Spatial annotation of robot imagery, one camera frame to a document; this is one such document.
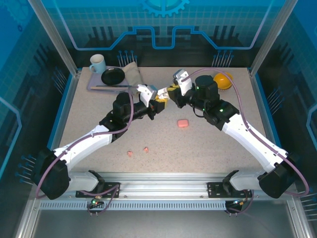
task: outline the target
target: table surface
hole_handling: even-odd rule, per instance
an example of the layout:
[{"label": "table surface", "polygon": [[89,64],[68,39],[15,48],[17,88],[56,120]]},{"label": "table surface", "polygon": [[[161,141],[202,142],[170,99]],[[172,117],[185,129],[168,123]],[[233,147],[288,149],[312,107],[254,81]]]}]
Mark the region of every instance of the table surface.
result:
[{"label": "table surface", "polygon": [[[139,68],[146,84],[158,89],[171,84],[175,67]],[[199,68],[185,68],[189,73]],[[240,92],[248,122],[264,133],[259,109],[246,68],[224,68],[233,76]],[[68,144],[94,128],[112,110],[116,95],[87,90],[91,77],[83,68],[60,145]],[[220,98],[239,108],[234,89],[219,91]],[[177,121],[187,119],[187,128]],[[228,173],[232,170],[254,170],[261,166],[237,141],[205,119],[196,117],[189,106],[177,108],[169,101],[166,109],[155,116],[132,122],[128,131],[114,143],[100,148],[74,167],[74,171],[127,173]]]}]

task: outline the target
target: small pink piece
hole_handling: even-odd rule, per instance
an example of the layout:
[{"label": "small pink piece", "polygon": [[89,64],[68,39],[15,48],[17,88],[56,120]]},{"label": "small pink piece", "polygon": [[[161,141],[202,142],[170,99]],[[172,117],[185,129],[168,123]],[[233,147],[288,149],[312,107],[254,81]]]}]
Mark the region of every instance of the small pink piece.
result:
[{"label": "small pink piece", "polygon": [[182,119],[177,121],[178,127],[188,127],[188,120]]}]

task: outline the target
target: gear logo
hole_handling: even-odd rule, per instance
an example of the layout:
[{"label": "gear logo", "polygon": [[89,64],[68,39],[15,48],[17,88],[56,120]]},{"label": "gear logo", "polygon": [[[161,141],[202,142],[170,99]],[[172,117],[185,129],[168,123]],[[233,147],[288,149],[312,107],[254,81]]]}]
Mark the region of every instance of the gear logo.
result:
[{"label": "gear logo", "polygon": [[154,13],[155,17],[178,14],[180,9],[185,9],[185,4],[189,4],[189,0],[141,0],[143,10]]},{"label": "gear logo", "polygon": [[27,0],[0,0],[0,7],[5,6],[13,19],[21,24],[29,15]]}]

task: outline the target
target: white mug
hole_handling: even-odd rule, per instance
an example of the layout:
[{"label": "white mug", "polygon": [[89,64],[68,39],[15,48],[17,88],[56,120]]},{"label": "white mug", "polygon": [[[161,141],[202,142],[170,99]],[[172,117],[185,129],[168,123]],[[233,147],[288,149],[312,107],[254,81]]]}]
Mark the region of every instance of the white mug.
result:
[{"label": "white mug", "polygon": [[97,54],[90,57],[91,66],[89,67],[92,73],[103,73],[106,70],[105,57]]}]

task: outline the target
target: black plate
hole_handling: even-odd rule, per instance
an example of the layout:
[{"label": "black plate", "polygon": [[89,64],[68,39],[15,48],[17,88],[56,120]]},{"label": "black plate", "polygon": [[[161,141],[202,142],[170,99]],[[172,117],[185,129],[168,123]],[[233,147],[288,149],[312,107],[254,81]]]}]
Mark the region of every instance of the black plate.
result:
[{"label": "black plate", "polygon": [[121,83],[125,74],[121,68],[109,68],[101,75],[101,81],[105,85],[116,85]]}]

